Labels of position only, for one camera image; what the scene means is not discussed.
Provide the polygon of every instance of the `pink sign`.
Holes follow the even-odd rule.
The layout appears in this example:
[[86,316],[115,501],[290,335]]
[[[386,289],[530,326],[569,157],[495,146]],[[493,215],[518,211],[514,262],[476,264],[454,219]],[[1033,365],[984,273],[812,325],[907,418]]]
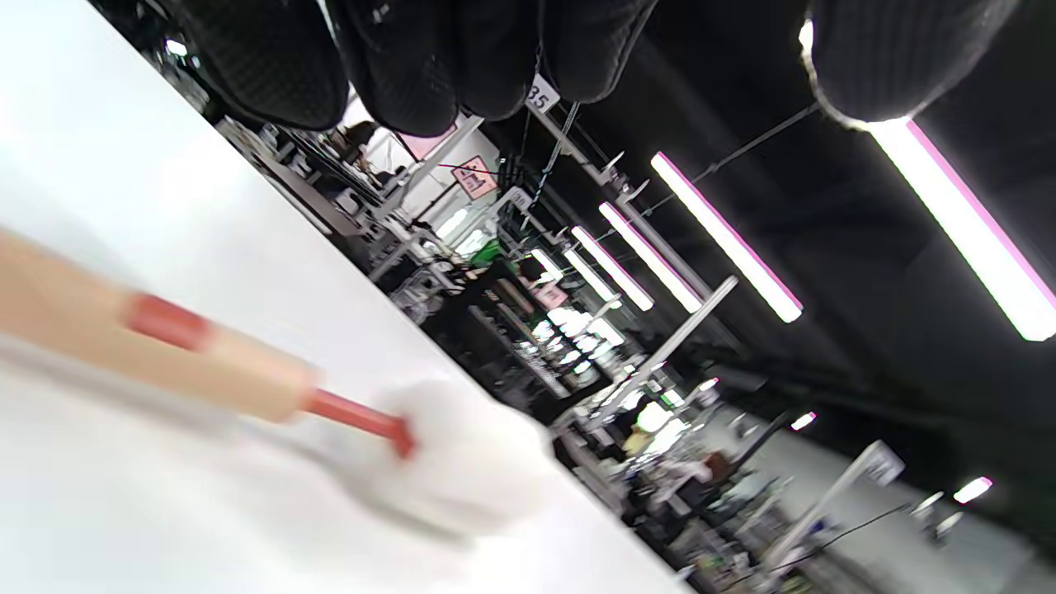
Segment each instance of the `pink sign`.
[[484,164],[484,159],[476,155],[458,168],[452,169],[451,173],[458,180],[458,185],[466,190],[470,200],[476,200],[489,191],[498,187],[498,183],[488,172],[488,167]]
[[410,136],[408,134],[400,133],[399,137],[403,140],[403,144],[410,149],[411,154],[417,160],[421,161],[429,156],[429,153],[433,152],[433,149],[440,146],[440,143],[445,138],[454,134],[455,125],[452,124],[448,131],[440,134],[439,136],[434,136],[432,138],[422,138],[419,136]]
[[555,280],[532,290],[532,293],[547,310],[560,308],[568,300],[568,294],[558,286],[558,281]]

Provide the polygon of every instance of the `sign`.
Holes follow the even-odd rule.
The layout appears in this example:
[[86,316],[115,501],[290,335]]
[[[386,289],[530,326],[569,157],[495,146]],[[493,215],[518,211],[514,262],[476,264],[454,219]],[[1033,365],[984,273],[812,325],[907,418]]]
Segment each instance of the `sign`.
[[523,190],[517,186],[513,186],[512,188],[506,190],[506,193],[503,194],[503,198],[509,200],[525,215],[527,215],[528,209],[531,208],[531,202],[532,202],[531,196],[529,196],[528,192],[526,192],[525,190]]
[[865,476],[875,481],[881,486],[899,478],[906,463],[891,451],[884,442],[874,442],[869,446],[871,450],[866,461]]
[[561,95],[553,90],[553,87],[550,87],[550,83],[545,78],[536,74],[535,79],[531,81],[531,89],[528,90],[528,97],[525,98],[525,105],[532,111],[544,114],[550,111],[553,104],[560,100]]
[[488,172],[488,167],[484,164],[484,159],[480,155],[476,155],[459,165],[458,168],[452,169],[451,174],[466,190],[470,200],[476,200],[498,187],[498,183]]
[[555,280],[532,290],[532,294],[535,295],[539,302],[547,310],[555,310],[568,300],[568,294],[558,286],[558,281]]
[[429,153],[433,152],[436,147],[440,146],[440,143],[447,140],[448,136],[455,133],[455,125],[452,124],[448,131],[440,134],[439,136],[433,136],[432,138],[422,138],[420,136],[411,136],[402,132],[399,133],[400,140],[407,145],[408,150],[411,151],[411,155],[414,156],[415,161],[422,161]]

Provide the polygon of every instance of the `green object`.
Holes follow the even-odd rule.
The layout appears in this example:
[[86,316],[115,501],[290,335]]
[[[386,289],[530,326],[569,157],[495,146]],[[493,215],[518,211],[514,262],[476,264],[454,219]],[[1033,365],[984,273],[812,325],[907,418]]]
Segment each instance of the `green object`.
[[476,254],[473,255],[472,258],[469,259],[469,263],[474,268],[487,268],[492,262],[495,261],[495,258],[498,258],[502,255],[502,245],[498,244],[497,239],[492,239],[488,243],[485,243],[484,247],[482,247]]

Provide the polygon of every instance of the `person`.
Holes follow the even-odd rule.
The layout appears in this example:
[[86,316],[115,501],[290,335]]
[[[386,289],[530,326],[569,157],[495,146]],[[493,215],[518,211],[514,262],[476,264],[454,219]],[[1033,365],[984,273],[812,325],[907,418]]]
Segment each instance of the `person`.
[[634,432],[634,428],[638,425],[638,416],[645,410],[645,407],[653,404],[653,400],[648,396],[641,396],[634,407],[618,413],[611,423],[612,429],[620,434],[621,441],[626,441],[630,438]]
[[344,147],[338,151],[338,159],[348,165],[358,165],[360,170],[367,171],[370,165],[365,161],[366,147],[371,144],[371,138],[378,131],[377,122],[370,119],[360,122],[348,128],[343,134]]

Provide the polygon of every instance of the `number sign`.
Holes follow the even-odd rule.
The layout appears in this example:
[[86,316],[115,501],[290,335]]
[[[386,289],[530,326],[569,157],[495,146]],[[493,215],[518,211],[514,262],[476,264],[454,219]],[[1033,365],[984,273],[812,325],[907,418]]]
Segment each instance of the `number sign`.
[[528,90],[528,97],[525,99],[528,109],[543,114],[550,111],[553,104],[560,100],[561,95],[553,90],[553,87],[550,87],[545,78],[536,74],[535,79],[531,82],[531,89]]
[[470,200],[476,200],[498,187],[495,179],[488,173],[480,155],[463,163],[457,169],[452,169],[451,173],[458,180],[458,185],[466,190]]

